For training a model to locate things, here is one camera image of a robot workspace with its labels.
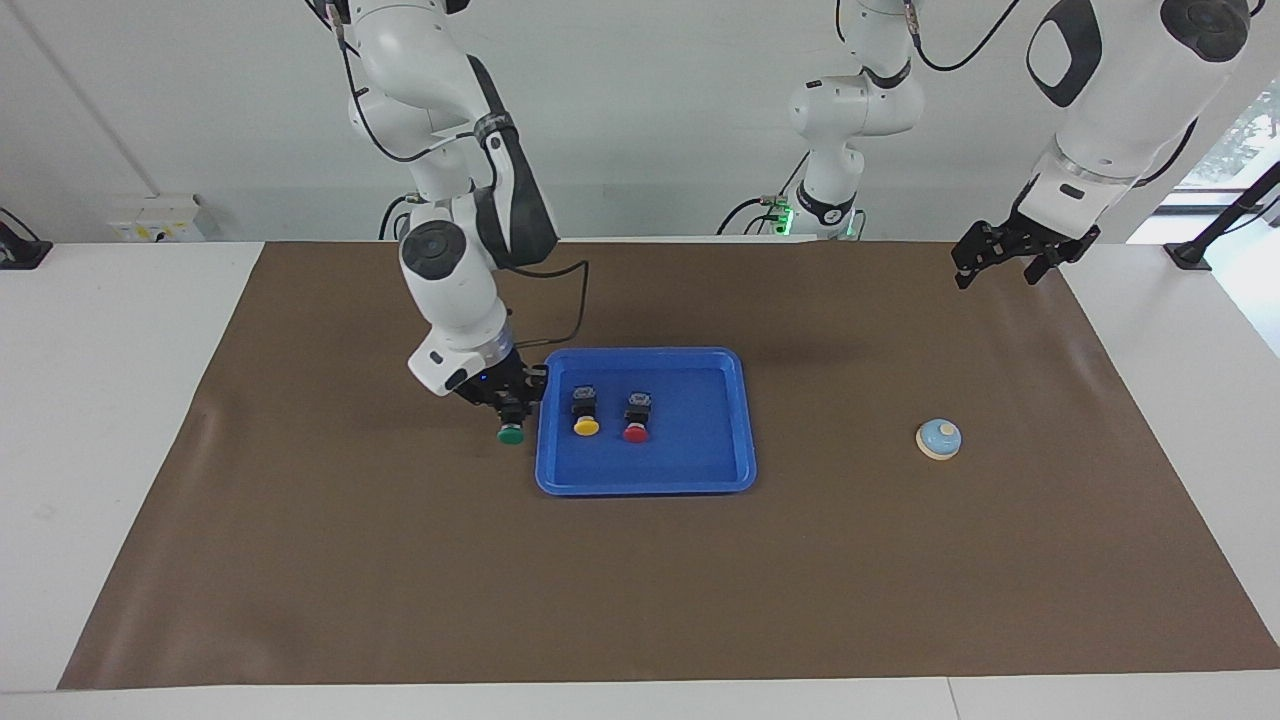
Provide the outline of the light blue call bell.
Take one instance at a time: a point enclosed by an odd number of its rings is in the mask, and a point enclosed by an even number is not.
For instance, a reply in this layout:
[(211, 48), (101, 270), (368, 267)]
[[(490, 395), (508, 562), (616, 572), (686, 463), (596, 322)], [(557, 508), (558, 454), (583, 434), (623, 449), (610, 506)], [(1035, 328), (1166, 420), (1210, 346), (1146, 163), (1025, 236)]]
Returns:
[(963, 433), (952, 421), (943, 418), (929, 419), (915, 430), (916, 447), (923, 455), (936, 461), (956, 457), (963, 447)]

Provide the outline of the brown table mat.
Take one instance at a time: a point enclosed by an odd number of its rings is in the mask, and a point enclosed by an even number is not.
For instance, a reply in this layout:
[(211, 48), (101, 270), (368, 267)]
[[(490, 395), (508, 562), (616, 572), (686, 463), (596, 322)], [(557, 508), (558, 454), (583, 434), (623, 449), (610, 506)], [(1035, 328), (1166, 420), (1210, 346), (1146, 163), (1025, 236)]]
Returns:
[[(745, 366), (741, 495), (553, 498), (410, 374), (388, 243), (270, 243), (64, 689), (1280, 667), (1060, 274), (932, 243), (575, 245), (585, 345)], [(936, 461), (915, 430), (960, 428)]]

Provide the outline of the black clamp mount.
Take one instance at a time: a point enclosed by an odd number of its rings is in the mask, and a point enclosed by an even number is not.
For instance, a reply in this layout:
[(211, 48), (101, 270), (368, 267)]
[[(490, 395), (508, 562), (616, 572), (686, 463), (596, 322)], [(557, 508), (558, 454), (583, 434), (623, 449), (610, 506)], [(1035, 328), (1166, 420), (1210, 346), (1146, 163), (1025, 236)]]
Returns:
[(52, 242), (42, 240), (18, 215), (0, 206), (0, 270), (33, 270), (52, 247)]

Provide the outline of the blue plastic tray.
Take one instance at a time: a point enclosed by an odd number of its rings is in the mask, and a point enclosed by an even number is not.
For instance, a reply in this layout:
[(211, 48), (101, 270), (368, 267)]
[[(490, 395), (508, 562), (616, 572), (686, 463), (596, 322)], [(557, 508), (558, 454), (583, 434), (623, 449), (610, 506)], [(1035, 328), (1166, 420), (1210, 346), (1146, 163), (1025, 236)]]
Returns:
[[(562, 348), (548, 359), (535, 459), (552, 496), (732, 495), (756, 479), (745, 375), (724, 347)], [(572, 430), (575, 386), (594, 386), (600, 430)], [(649, 439), (623, 437), (627, 397), (653, 397)]]

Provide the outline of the black angled stand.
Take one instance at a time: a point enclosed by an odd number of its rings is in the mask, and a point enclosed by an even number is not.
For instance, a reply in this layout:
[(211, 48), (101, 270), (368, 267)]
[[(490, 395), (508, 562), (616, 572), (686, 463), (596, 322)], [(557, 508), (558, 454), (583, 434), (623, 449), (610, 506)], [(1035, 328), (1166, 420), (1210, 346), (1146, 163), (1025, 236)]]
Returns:
[(1192, 272), (1210, 272), (1212, 266), (1204, 260), (1210, 246), (1233, 231), (1236, 223), (1280, 186), (1280, 160), (1276, 160), (1253, 184), (1251, 184), (1231, 205), (1226, 206), (1193, 240), (1183, 243), (1165, 243), (1164, 250), (1172, 263)]

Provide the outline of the bright window pane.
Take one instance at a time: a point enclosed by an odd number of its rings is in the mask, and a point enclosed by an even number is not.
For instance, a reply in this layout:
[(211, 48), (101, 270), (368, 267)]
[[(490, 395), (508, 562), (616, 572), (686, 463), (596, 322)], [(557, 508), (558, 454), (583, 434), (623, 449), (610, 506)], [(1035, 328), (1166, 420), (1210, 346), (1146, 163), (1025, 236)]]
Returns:
[(1280, 76), (1175, 186), (1176, 193), (1245, 190), (1280, 158)]

